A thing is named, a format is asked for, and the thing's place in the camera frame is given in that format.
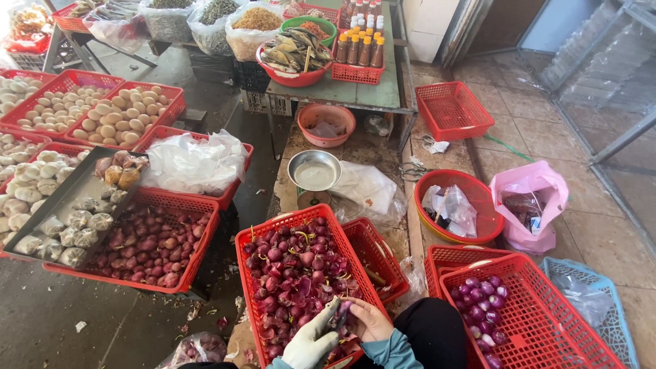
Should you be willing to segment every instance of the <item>black pants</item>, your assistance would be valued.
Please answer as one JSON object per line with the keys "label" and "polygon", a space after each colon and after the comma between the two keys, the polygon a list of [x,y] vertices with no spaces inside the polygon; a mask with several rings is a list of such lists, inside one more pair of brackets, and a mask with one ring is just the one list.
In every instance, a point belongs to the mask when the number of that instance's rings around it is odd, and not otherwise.
{"label": "black pants", "polygon": [[[394,327],[408,337],[415,358],[424,368],[466,369],[467,336],[462,318],[448,302],[426,297],[402,312]],[[185,364],[180,369],[237,369],[231,362]],[[382,368],[362,356],[353,369]]]}

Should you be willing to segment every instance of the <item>work glove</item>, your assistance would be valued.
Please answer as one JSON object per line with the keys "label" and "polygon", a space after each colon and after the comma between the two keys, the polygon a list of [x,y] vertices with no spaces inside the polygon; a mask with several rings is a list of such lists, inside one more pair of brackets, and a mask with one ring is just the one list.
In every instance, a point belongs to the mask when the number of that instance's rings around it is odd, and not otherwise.
{"label": "work glove", "polygon": [[323,368],[330,352],[339,341],[338,332],[328,332],[328,320],[339,308],[339,297],[334,297],[311,321],[301,327],[283,352],[282,361],[292,369]]}

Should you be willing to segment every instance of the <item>concrete floor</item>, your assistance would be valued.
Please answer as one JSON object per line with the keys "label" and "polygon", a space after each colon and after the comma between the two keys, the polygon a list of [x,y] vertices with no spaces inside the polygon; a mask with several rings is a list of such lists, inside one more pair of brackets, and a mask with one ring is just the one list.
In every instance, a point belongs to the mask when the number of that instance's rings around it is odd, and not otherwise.
{"label": "concrete floor", "polygon": [[[126,56],[95,45],[93,49],[113,75],[125,79],[183,87],[188,108],[207,110],[208,130],[226,128],[255,147],[246,181],[234,197],[243,229],[266,220],[279,162],[271,152],[266,115],[244,112],[239,90],[198,81],[186,51],[171,47],[154,57],[147,47],[140,54],[159,66],[147,68]],[[138,65],[131,70],[130,64]],[[282,153],[289,118],[278,122],[278,151]],[[264,188],[267,195],[255,195]],[[188,333],[208,331],[228,337],[237,318],[235,297],[243,295],[230,233],[217,232],[199,271],[211,293]],[[217,309],[213,315],[207,312]],[[0,357],[3,368],[154,368],[176,347],[179,327],[192,310],[188,300],[145,296],[123,286],[98,283],[44,271],[38,263],[0,259]],[[228,327],[219,331],[216,321],[226,316]],[[75,325],[87,325],[77,333]]]}

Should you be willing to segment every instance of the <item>hand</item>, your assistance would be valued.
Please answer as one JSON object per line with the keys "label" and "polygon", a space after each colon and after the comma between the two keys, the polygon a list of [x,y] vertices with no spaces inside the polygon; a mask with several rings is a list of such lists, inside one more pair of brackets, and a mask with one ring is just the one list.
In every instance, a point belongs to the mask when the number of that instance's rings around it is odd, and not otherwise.
{"label": "hand", "polygon": [[394,326],[377,307],[353,297],[343,297],[342,299],[353,303],[350,311],[358,318],[358,322],[355,327],[352,327],[351,332],[360,337],[362,342],[390,339]]}
{"label": "hand", "polygon": [[339,298],[334,297],[311,321],[301,327],[285,347],[282,361],[292,369],[323,368],[330,352],[337,346],[339,334],[326,331],[328,320],[339,308]]}

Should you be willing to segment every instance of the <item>green table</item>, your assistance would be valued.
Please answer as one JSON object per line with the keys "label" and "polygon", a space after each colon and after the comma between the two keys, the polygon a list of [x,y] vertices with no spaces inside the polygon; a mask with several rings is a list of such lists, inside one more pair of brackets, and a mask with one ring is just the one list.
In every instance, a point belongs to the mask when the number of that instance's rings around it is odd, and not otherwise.
{"label": "green table", "polygon": [[[338,9],[342,5],[342,1],[306,0],[306,4]],[[397,6],[395,3],[391,4],[396,6],[397,12],[401,11],[400,6]],[[406,125],[403,134],[401,135],[401,144],[398,148],[399,153],[403,151],[407,139],[410,136],[410,130],[412,130],[412,126],[417,118],[417,105],[415,104],[415,95],[411,80],[410,89],[413,101],[412,107],[404,108],[401,105],[401,97],[399,95],[398,87],[399,81],[396,73],[396,59],[394,56],[394,38],[392,37],[392,15],[390,12],[390,3],[387,1],[382,2],[382,14],[385,19],[385,71],[380,76],[378,85],[337,81],[331,77],[330,72],[327,72],[324,74],[321,81],[308,87],[286,87],[278,82],[271,81],[269,82],[266,93],[299,102],[316,102],[319,104],[331,104],[335,106],[345,106],[347,108],[373,110],[376,112],[411,115],[410,122]],[[398,19],[401,23],[401,32],[405,33],[403,17],[399,16]],[[402,34],[401,37],[405,40],[405,34]],[[405,50],[405,56],[409,66],[407,48]],[[268,98],[265,98],[264,100],[267,103],[270,101]],[[268,106],[268,115],[273,135],[274,123],[270,106]]]}

